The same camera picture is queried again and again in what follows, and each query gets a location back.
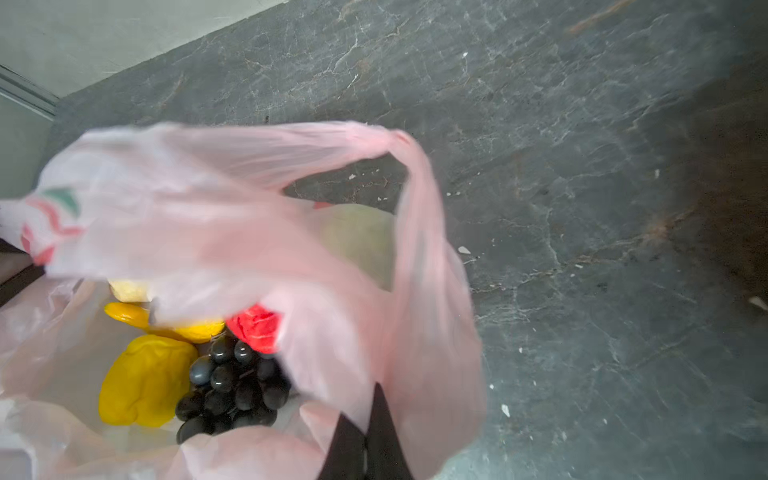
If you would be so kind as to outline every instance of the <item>white speck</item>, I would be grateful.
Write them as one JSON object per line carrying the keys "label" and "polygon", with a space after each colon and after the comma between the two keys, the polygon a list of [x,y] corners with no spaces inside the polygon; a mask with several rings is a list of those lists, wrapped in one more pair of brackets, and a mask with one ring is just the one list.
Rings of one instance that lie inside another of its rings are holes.
{"label": "white speck", "polygon": [[747,302],[752,303],[754,306],[757,306],[768,312],[768,305],[766,305],[766,303],[763,302],[763,299],[761,299],[758,296],[750,297],[750,299],[747,300]]}

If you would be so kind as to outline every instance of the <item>bunch of grapes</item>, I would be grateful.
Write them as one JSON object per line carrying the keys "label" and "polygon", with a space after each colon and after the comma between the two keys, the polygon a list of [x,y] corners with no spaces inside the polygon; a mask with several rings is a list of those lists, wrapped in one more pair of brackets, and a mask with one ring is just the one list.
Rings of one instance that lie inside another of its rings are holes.
{"label": "bunch of grapes", "polygon": [[177,443],[198,433],[217,435],[248,425],[271,426],[290,392],[290,381],[273,357],[253,351],[229,333],[216,338],[210,354],[190,367],[194,391],[176,405],[176,417],[184,422],[176,434]]}

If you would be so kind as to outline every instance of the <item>red object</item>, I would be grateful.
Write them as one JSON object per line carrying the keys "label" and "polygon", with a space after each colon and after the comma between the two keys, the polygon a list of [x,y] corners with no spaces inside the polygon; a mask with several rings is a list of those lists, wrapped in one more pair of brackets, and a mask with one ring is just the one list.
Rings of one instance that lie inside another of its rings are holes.
{"label": "red object", "polygon": [[238,339],[261,353],[277,352],[277,330],[282,317],[258,303],[227,320],[227,326]]}

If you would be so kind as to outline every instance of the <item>pink plastic bag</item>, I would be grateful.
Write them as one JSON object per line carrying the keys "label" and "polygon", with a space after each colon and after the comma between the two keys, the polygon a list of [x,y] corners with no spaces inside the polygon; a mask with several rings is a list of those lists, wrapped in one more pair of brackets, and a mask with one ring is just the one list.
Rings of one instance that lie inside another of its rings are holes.
{"label": "pink plastic bag", "polygon": [[[409,170],[391,292],[322,245],[321,210],[281,193],[301,177],[387,153]],[[282,313],[281,359],[313,400],[284,432],[249,427],[128,456],[99,445],[78,455],[87,462],[46,463],[30,447],[38,472],[313,480],[338,412],[366,431],[380,382],[409,468],[428,478],[473,440],[485,417],[465,272],[445,239],[429,159],[404,132],[353,122],[91,131],[51,160],[33,194],[3,204],[0,220],[0,235],[46,262],[49,276],[142,280],[159,299],[158,317],[171,323],[228,315],[254,301]],[[25,321],[0,320],[0,336]],[[23,422],[9,425],[14,409],[46,408],[7,405],[0,441],[29,434]],[[35,428],[54,435],[59,427]]]}

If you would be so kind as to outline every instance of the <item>gray stone surface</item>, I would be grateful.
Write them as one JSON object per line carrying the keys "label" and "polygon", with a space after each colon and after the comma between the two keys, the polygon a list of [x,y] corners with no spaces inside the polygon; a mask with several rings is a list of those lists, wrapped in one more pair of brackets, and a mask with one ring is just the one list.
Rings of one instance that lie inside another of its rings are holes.
{"label": "gray stone surface", "polygon": [[[156,121],[403,128],[472,252],[493,385],[440,478],[766,478],[765,4],[612,2],[292,0],[65,98],[48,152]],[[288,191],[392,210],[403,175]]]}

